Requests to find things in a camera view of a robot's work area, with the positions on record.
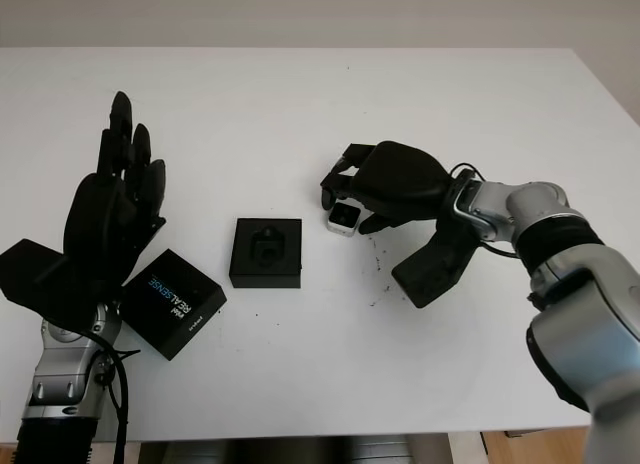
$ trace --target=small black box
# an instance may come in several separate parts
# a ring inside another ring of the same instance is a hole
[[[218,284],[166,250],[125,286],[120,315],[171,360],[226,300]]]
[[[300,288],[301,219],[238,219],[229,277],[233,287]]]

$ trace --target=robotic hand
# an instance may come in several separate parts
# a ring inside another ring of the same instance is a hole
[[[486,182],[466,167],[454,176],[396,142],[352,144],[322,181],[322,205],[360,201],[374,212],[362,234],[436,219],[428,244],[392,271],[419,308],[458,282],[478,247],[505,255],[487,242],[510,242],[540,311],[526,334],[531,356],[561,399],[591,414],[585,462],[639,462],[640,276],[559,186]]]
[[[44,351],[18,434],[15,463],[86,463],[105,389],[117,372],[121,404],[114,462],[123,462],[128,390],[118,351],[117,305],[140,253],[164,225],[165,166],[151,162],[149,132],[132,139],[131,103],[118,92],[102,132],[98,168],[76,191],[64,253],[23,239],[0,255],[7,299],[44,321]]]

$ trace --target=wall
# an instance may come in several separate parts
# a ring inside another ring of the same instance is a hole
[[[0,45],[570,47],[640,122],[640,0],[0,0]]]

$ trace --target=black cable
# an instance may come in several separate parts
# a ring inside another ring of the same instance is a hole
[[[520,257],[515,252],[503,251],[502,249],[498,249],[497,247],[493,247],[487,244],[484,241],[480,241],[480,245],[485,248],[487,251],[497,254],[498,256],[508,257],[510,259],[520,259]]]
[[[120,360],[124,361],[125,359],[127,359],[128,357],[134,356],[135,354],[138,354],[140,352],[140,349],[136,349],[134,351],[119,351],[117,349],[115,349],[115,351],[120,354]],[[113,407],[116,409],[116,411],[120,410],[120,405],[118,404],[118,399],[116,398],[116,394],[113,390],[113,379],[115,376],[110,376],[109,377],[109,383],[107,384],[107,388],[109,389],[109,397],[111,398],[111,404],[113,404]]]
[[[455,166],[453,166],[453,169],[451,169],[451,171],[449,172],[449,176],[453,177],[453,173],[456,172],[461,167],[468,167],[469,169],[471,169],[473,172],[475,172],[478,175],[478,177],[480,178],[480,180],[482,182],[486,181],[486,179],[480,173],[478,168],[476,166],[474,166],[473,164],[469,164],[468,162],[461,162],[460,164],[456,164]]]
[[[460,169],[462,167],[467,167],[467,168],[471,169],[473,172],[476,173],[476,175],[480,178],[480,180],[482,182],[486,182],[487,181],[484,178],[484,176],[482,175],[482,173],[478,170],[478,168],[476,166],[474,166],[473,164],[470,164],[468,162],[461,162],[460,164],[456,164],[455,166],[453,166],[453,169],[451,169],[451,171],[449,172],[449,176],[453,177],[453,173],[456,172],[458,169]],[[520,259],[515,252],[503,251],[502,249],[498,249],[496,247],[493,247],[493,246],[491,246],[490,244],[487,244],[484,241],[480,241],[480,245],[483,248],[485,248],[487,251],[492,252],[493,254],[496,254],[498,256],[508,257],[510,259]]]
[[[115,403],[115,395],[113,394],[113,389],[111,388],[111,383],[109,384],[109,394],[112,396],[112,400],[114,400],[114,407],[116,408],[116,416],[118,417],[118,431],[116,433],[116,448],[113,453],[113,464],[123,464],[124,463],[124,448],[127,443],[127,419],[129,415],[129,383],[127,382],[127,371],[122,364],[122,359],[118,352],[113,348],[109,342],[107,342],[102,337],[91,331],[79,331],[77,332],[81,336],[84,336],[88,339],[91,339],[96,344],[98,344],[104,352],[106,352],[113,365],[116,368],[116,373],[118,374],[118,381],[120,382],[120,397],[121,404],[117,406]]]

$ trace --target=white table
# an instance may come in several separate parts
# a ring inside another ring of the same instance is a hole
[[[582,425],[529,358],[535,314],[516,261],[479,250],[415,309],[390,275],[432,223],[369,239],[325,229],[319,183],[349,143],[420,147],[450,168],[567,190],[640,265],[640,130],[566,50],[0,50],[0,249],[61,249],[122,89],[167,163],[167,247],[228,303],[167,362],[130,329],[129,439],[367,434]],[[237,217],[303,219],[301,290],[233,289]],[[376,260],[381,263],[377,271]],[[0,303],[0,441],[15,439],[39,318]],[[113,438],[105,407],[99,438]]]

